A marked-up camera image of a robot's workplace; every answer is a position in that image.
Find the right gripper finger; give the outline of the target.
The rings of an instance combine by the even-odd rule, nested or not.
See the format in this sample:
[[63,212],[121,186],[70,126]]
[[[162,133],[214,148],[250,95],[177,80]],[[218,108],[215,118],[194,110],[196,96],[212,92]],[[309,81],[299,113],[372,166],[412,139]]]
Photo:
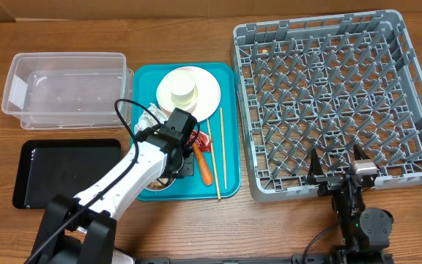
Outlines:
[[311,162],[308,170],[308,177],[323,175],[322,165],[320,163],[319,156],[315,148],[311,149],[310,156]]
[[359,144],[354,144],[353,153],[356,161],[369,159],[369,156],[363,151]]

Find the red snack wrapper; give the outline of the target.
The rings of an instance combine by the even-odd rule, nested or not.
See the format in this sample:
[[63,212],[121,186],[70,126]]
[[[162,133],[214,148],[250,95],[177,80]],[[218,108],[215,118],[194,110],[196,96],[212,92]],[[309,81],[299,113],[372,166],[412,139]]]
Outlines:
[[195,135],[198,135],[195,143],[198,145],[200,151],[203,153],[209,153],[211,151],[212,137],[203,131],[198,132],[197,130],[193,130],[192,134],[190,135],[190,141],[195,137]]

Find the white tissue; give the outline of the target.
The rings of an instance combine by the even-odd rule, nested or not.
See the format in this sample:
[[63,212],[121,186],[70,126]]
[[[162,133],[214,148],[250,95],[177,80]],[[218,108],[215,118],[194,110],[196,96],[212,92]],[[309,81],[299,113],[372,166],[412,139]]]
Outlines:
[[134,125],[134,133],[144,130],[145,128],[152,127],[158,122],[155,120],[155,117],[159,120],[160,123],[164,124],[168,120],[168,116],[154,103],[150,103],[148,110],[152,114],[148,114],[146,111],[143,111],[141,116],[138,119],[138,122]]

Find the white paper cup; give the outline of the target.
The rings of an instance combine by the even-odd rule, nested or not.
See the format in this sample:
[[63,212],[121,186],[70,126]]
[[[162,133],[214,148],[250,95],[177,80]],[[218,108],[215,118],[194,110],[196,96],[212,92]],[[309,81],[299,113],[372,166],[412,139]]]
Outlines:
[[189,72],[184,70],[174,71],[168,77],[168,82],[173,103],[184,106],[196,101],[196,82]]

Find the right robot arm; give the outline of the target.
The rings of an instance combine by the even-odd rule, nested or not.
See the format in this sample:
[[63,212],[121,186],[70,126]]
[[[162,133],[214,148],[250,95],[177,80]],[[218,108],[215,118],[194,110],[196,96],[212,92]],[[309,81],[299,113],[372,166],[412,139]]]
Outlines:
[[[317,185],[320,197],[331,196],[338,221],[309,242],[302,263],[393,263],[393,256],[383,252],[390,246],[389,236],[394,218],[380,208],[367,208],[363,191],[375,185],[380,168],[358,144],[353,145],[355,160],[341,176],[326,176],[316,150],[311,150],[311,163],[306,182]],[[327,254],[309,254],[312,245],[323,235],[340,227],[344,243],[332,246]]]

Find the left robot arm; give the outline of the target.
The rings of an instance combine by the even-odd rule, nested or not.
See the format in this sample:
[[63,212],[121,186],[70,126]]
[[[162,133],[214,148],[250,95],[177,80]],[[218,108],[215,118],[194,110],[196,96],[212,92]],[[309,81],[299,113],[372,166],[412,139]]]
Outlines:
[[155,125],[139,131],[127,155],[74,197],[56,195],[45,209],[28,263],[112,263],[116,224],[154,180],[177,173],[191,131]]

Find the orange carrot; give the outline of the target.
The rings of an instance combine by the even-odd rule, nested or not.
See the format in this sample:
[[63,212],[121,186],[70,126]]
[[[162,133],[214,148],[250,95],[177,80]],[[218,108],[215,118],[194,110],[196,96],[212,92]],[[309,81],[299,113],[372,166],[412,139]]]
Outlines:
[[199,146],[196,143],[192,144],[192,148],[199,166],[202,181],[204,185],[211,186],[213,184],[213,176],[210,168],[207,165],[206,159],[204,158],[202,151],[200,151]]

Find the food scraps and rice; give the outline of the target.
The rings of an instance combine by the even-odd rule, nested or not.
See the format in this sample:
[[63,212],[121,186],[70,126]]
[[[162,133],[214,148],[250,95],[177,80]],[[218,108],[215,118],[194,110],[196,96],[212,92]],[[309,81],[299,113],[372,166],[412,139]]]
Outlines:
[[167,188],[170,184],[171,184],[171,180],[165,179],[165,178],[158,178],[157,180],[154,180],[153,182],[151,182],[147,186],[147,188],[149,190],[159,191],[159,190]]

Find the left wooden chopstick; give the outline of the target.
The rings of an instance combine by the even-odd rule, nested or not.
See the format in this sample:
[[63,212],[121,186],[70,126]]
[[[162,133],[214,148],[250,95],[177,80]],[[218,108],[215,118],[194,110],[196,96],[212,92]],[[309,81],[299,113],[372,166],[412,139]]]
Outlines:
[[[212,138],[212,131],[211,131],[211,127],[210,127],[209,118],[206,119],[206,121],[207,121],[208,134]],[[211,155],[212,155],[212,166],[213,166],[213,174],[214,174],[214,178],[215,178],[215,187],[216,187],[216,191],[217,191],[217,198],[218,198],[218,201],[220,201],[221,200],[221,190],[220,190],[219,181],[218,181],[218,172],[217,172],[217,165],[216,165],[216,160],[215,160],[215,151],[214,151],[213,142],[214,141],[212,139],[211,142],[210,142],[210,149],[211,149]]]

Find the white upturned bowl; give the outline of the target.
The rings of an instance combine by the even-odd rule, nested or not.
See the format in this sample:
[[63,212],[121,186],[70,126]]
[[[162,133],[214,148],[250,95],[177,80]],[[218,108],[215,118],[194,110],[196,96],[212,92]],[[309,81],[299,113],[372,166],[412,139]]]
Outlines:
[[175,108],[182,109],[187,112],[193,112],[193,110],[196,108],[197,100],[198,100],[198,88],[196,85],[196,101],[190,105],[179,105],[176,103],[173,103],[171,100],[171,94],[169,92],[169,82],[168,77],[173,73],[174,71],[171,71],[166,77],[162,79],[160,82],[157,92],[156,92],[156,98],[158,101],[159,106],[163,110],[163,112],[167,113],[167,115],[170,115]]

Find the large pink plate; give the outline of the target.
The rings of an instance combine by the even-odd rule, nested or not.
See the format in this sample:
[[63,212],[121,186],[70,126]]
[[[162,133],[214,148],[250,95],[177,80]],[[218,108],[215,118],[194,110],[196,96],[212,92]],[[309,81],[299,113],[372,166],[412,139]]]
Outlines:
[[215,112],[221,100],[221,88],[217,79],[209,71],[200,67],[184,66],[175,70],[188,71],[194,77],[198,88],[198,100],[191,114],[199,122],[206,120]]

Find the grey dish rack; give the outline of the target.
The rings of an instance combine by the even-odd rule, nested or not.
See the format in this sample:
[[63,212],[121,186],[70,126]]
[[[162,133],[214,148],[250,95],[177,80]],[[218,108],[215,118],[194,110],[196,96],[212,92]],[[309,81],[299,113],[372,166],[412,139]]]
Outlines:
[[316,151],[326,175],[360,146],[378,189],[422,184],[422,70],[395,10],[244,23],[233,68],[252,197],[314,197]]

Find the teal plastic tray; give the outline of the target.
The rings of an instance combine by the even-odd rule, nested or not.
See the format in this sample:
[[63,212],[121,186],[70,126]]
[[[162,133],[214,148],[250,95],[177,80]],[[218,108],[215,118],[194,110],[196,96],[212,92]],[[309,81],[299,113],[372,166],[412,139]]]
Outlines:
[[[221,88],[220,103],[215,112],[208,118],[214,141],[213,146],[221,198],[231,197],[240,188],[241,169],[236,89],[234,87],[234,74],[228,65],[221,62],[194,63],[189,65],[145,65],[137,70],[133,78],[133,100],[143,106],[149,106],[150,103],[157,104],[156,90],[161,80],[172,70],[184,66],[195,66],[209,71],[217,79]],[[227,189],[225,189],[223,179],[220,107],[223,108],[225,131]],[[201,131],[208,134],[206,120],[200,122],[200,127]],[[213,172],[211,153],[205,153],[204,158]],[[145,189],[138,196],[138,199],[143,202],[216,198],[217,191],[215,183],[211,186],[204,185],[197,165],[194,166],[193,176],[179,178],[171,186],[162,191],[149,191]]]

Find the black plastic tray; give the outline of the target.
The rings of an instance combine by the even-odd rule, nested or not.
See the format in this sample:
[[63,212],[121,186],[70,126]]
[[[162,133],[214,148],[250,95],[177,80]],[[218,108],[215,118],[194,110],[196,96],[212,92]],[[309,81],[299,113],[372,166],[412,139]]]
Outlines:
[[101,179],[121,157],[116,139],[29,140],[21,147],[12,204],[39,209],[57,194],[73,197]]

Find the clear plastic bin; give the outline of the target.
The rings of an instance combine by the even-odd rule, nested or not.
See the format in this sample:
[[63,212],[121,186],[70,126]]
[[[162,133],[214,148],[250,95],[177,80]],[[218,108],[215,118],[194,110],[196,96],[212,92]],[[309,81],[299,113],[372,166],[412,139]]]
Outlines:
[[130,120],[133,71],[115,52],[34,52],[13,57],[1,110],[26,130],[115,128]]

